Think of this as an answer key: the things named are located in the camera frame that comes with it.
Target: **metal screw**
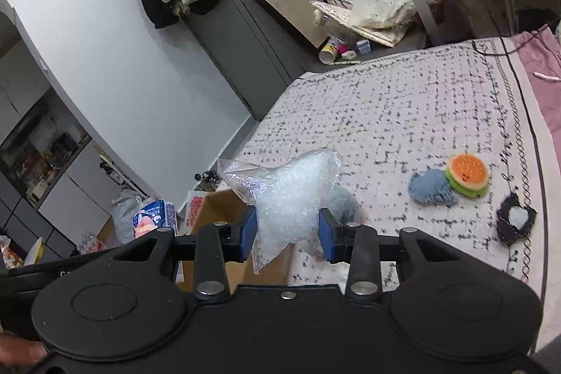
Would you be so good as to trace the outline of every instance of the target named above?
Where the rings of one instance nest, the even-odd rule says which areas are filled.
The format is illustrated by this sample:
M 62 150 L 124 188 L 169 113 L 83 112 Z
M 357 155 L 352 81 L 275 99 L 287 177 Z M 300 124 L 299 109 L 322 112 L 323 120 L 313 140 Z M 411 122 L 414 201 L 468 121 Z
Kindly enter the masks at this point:
M 296 292 L 290 292 L 290 290 L 286 290 L 285 292 L 282 292 L 280 296 L 282 299 L 290 300 L 296 298 Z
M 372 295 L 378 291 L 378 286 L 370 281 L 358 281 L 351 286 L 351 291 L 355 295 Z
M 218 295 L 224 291 L 224 284 L 218 281 L 201 282 L 197 286 L 197 292 L 202 295 L 213 296 Z

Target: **hamburger plush toy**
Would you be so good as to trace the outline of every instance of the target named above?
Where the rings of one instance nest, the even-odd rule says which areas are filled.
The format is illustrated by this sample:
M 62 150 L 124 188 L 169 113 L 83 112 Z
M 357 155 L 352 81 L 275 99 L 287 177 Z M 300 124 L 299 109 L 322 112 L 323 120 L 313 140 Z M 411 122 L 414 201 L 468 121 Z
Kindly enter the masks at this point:
M 483 161 L 471 154 L 454 156 L 444 170 L 456 192 L 475 198 L 487 192 L 489 172 Z

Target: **pink blanket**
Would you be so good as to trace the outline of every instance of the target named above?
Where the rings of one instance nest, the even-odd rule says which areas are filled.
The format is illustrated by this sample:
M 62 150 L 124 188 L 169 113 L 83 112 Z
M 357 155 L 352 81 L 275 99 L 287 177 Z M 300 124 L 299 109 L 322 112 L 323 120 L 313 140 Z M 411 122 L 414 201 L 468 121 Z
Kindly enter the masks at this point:
M 530 33 L 523 32 L 511 37 L 511 40 L 515 46 L 519 46 L 530 37 Z M 557 162 L 561 166 L 561 82 L 546 81 L 533 75 L 533 72 L 539 72 L 561 77 L 559 42 L 551 30 L 546 28 L 520 48 L 518 56 L 528 74 L 540 111 L 552 133 Z

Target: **white patterned bedsheet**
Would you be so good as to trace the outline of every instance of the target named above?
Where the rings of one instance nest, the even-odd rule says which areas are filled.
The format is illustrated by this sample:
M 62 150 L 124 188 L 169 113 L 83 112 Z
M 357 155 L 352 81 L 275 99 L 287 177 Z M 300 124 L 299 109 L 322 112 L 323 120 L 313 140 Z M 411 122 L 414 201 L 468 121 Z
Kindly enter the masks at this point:
M 512 49 L 509 40 L 504 43 Z M 476 46 L 504 52 L 501 39 L 477 40 Z M 360 203 L 361 222 L 388 235 L 418 227 L 528 282 L 545 306 L 538 347 L 561 333 L 555 277 L 561 178 L 516 53 L 483 56 L 464 42 L 305 74 L 277 100 L 237 158 L 272 168 L 316 148 L 334 148 L 343 157 L 339 181 Z M 411 174 L 444 168 L 461 152 L 487 163 L 487 195 L 460 198 L 451 208 L 414 203 L 407 193 Z M 538 218 L 531 236 L 508 248 L 497 237 L 495 212 L 510 191 Z M 302 245 L 295 250 L 291 284 L 344 284 L 348 265 L 330 265 L 307 252 Z M 384 265 L 383 280 L 386 290 L 397 286 L 394 265 Z

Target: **plastic bag on floor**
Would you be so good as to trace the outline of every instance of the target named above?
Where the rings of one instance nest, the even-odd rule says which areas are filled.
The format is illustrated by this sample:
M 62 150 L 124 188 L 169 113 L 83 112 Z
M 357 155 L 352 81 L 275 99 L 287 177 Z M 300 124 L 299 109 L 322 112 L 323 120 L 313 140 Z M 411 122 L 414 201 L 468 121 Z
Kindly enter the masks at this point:
M 133 217 L 143 197 L 132 189 L 121 189 L 121 195 L 111 202 L 111 216 L 115 233 L 120 244 L 127 244 L 135 238 Z
M 387 29 L 409 21 L 417 13 L 413 0 L 354 0 L 347 23 L 369 29 Z
M 319 210 L 339 178 L 341 158 L 335 150 L 309 151 L 275 169 L 226 159 L 218 173 L 246 203 L 257 208 L 254 272 L 273 260 L 289 243 L 318 240 Z

